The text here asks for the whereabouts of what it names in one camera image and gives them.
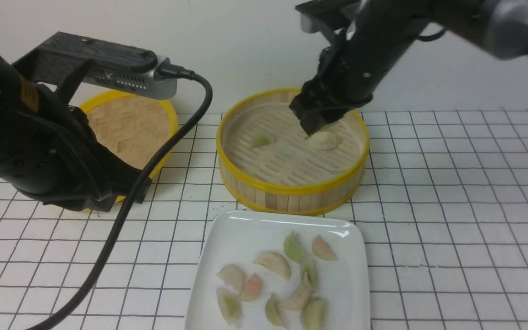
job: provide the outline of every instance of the tiled countertop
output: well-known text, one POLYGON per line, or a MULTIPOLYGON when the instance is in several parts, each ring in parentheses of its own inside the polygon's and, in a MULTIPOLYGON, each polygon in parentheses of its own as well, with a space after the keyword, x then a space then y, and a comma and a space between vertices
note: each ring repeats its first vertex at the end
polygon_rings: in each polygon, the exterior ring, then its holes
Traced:
MULTIPOLYGON (((373 329, 528 330, 528 111, 364 119, 368 171, 327 217, 354 221, 365 238, 373 329)), ((182 330, 211 220, 244 209, 217 169, 219 121, 207 115, 178 144, 132 209, 93 298, 57 329, 182 330)), ((59 309, 116 214, 43 206, 0 181, 0 329, 59 309)))

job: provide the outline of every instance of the square plate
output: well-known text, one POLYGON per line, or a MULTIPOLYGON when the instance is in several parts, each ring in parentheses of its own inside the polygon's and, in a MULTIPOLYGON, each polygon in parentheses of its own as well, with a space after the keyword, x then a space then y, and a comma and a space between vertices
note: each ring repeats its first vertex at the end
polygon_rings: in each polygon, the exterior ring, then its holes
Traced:
MULTIPOLYGON (((279 301, 291 296, 300 284, 300 267, 288 260, 292 276, 286 282, 253 261, 265 251, 284 255, 283 242, 292 231, 299 234, 308 253, 312 253, 315 236, 321 234, 339 259, 328 262, 315 257, 319 290, 314 296, 329 301, 325 329, 369 330, 368 265, 360 230, 343 220, 251 211, 232 211, 215 218, 192 287, 185 330, 281 330, 268 323, 264 305, 273 292, 279 301), (242 302, 238 326, 228 326, 221 316, 215 293, 225 287, 216 274, 227 264, 241 267, 247 278, 256 273, 264 282, 256 301, 242 302)), ((302 329, 299 312, 281 309, 280 313, 290 330, 302 329)))

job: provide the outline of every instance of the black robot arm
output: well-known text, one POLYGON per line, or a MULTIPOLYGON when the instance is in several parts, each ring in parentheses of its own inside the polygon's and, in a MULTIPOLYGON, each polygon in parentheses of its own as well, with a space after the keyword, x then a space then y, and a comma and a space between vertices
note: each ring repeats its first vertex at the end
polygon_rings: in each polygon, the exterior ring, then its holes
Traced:
POLYGON ((331 43, 291 102, 307 134, 370 102, 416 40, 451 31, 501 60, 528 55, 528 0, 312 0, 296 9, 305 32, 331 43), (444 30, 421 36, 431 22, 444 30))

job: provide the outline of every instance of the bamboo steamer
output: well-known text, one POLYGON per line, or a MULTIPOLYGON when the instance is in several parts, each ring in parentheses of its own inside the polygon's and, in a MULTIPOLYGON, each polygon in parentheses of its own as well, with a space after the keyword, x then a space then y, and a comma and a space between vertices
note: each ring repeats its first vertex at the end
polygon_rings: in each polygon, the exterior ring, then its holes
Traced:
POLYGON ((239 202, 255 211, 322 215, 358 190, 369 154, 368 129, 350 111, 329 130, 341 144, 319 150, 306 140, 289 103, 299 89, 277 89, 237 103, 217 131, 222 181, 239 202), (272 144, 252 148, 256 135, 272 144))
MULTIPOLYGON (((153 100, 110 90, 83 103, 88 123, 100 144, 136 169, 143 169, 161 146, 178 130, 178 120, 168 100, 153 100)), ((168 153, 151 178, 170 158, 168 153)), ((119 196, 116 203, 124 200, 119 196)))

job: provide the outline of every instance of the black cable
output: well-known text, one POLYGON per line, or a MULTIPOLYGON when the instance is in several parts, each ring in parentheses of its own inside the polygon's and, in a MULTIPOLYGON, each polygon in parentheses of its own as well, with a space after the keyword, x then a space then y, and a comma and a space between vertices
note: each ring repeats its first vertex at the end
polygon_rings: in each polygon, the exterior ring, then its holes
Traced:
POLYGON ((201 77, 200 75, 197 75, 192 71, 188 71, 180 67, 177 67, 176 71, 174 72, 165 71, 164 74, 168 77, 183 78, 200 83, 205 88, 205 98, 203 99, 203 103, 201 103, 201 106, 199 106, 199 109, 197 110, 197 112, 195 112, 191 119, 189 119, 184 125, 182 125, 182 127, 170 139, 168 139, 168 141, 154 154, 152 159, 148 162, 148 164, 146 164, 146 166, 140 173, 140 176, 138 177, 136 182, 134 182, 132 190, 130 190, 130 192, 126 196, 126 199, 121 205, 121 209, 119 210, 119 213, 115 218, 115 223, 111 228, 111 232, 109 232, 109 236, 107 237, 105 245, 99 253, 99 257, 97 258, 93 269, 87 276, 86 280, 84 280, 79 290, 75 293, 71 300, 69 300, 66 305, 64 305, 56 313, 51 315, 48 319, 40 322, 39 324, 28 328, 27 330, 51 330, 52 328, 60 324, 66 317, 71 315, 71 313, 73 313, 73 311, 75 311, 77 307, 79 307, 79 305, 83 302, 89 291, 91 291, 94 284, 99 279, 99 275, 101 275, 101 271, 103 271, 103 267, 105 266, 105 263, 107 263, 109 255, 111 255, 111 251, 113 250, 113 247, 117 242, 117 238, 121 232, 121 228, 123 227, 123 224, 126 221, 126 216, 134 205, 134 200, 136 199, 136 196, 144 187, 144 181, 147 177, 149 177, 152 170, 158 165, 162 158, 164 158, 164 156, 166 156, 166 154, 170 152, 170 150, 185 135, 187 135, 195 125, 197 125, 199 120, 207 112, 209 105, 211 105, 211 100, 213 99, 213 89, 207 79, 201 77))

